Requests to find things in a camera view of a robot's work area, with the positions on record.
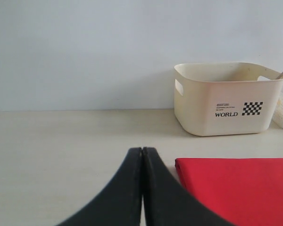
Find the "white wall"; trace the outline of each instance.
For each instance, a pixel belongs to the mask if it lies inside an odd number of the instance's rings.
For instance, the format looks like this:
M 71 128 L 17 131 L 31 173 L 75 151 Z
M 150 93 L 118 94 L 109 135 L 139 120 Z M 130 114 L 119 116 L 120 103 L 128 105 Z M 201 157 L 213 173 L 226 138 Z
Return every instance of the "white wall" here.
M 170 108 L 173 66 L 283 69 L 283 0 L 0 0 L 0 110 Z

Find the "checkered pattern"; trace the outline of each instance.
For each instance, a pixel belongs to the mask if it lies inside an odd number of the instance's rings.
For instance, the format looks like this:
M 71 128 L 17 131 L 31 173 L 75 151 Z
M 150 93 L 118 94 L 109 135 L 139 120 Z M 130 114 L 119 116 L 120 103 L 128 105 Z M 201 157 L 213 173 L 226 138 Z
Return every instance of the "checkered pattern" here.
M 260 115 L 260 110 L 262 109 L 263 102 L 250 102 L 244 103 L 242 115 Z

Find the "black object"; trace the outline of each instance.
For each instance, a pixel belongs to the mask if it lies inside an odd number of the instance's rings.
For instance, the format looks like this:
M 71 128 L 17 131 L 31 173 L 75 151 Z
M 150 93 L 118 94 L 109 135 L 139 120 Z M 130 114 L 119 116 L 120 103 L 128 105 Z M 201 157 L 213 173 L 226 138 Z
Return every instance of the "black object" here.
M 191 196 L 171 175 L 155 148 L 143 153 L 147 226 L 233 226 Z
M 139 226 L 142 149 L 131 148 L 106 187 L 58 226 Z

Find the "red cloth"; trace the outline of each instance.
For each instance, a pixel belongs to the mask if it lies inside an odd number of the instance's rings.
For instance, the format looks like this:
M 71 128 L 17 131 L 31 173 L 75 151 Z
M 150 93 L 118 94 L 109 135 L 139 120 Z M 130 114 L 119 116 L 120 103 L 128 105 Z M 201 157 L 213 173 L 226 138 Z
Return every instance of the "red cloth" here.
M 238 226 L 283 226 L 283 159 L 179 158 L 182 185 Z

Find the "table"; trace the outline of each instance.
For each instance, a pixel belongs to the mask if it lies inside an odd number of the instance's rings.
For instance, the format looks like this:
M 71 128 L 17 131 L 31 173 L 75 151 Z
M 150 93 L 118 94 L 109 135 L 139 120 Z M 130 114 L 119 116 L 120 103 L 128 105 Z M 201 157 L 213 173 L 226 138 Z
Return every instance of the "table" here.
M 178 180 L 178 157 L 283 157 L 283 129 L 272 122 L 261 134 L 196 137 L 172 109 L 0 112 L 0 226 L 56 225 L 139 146 L 157 148 Z

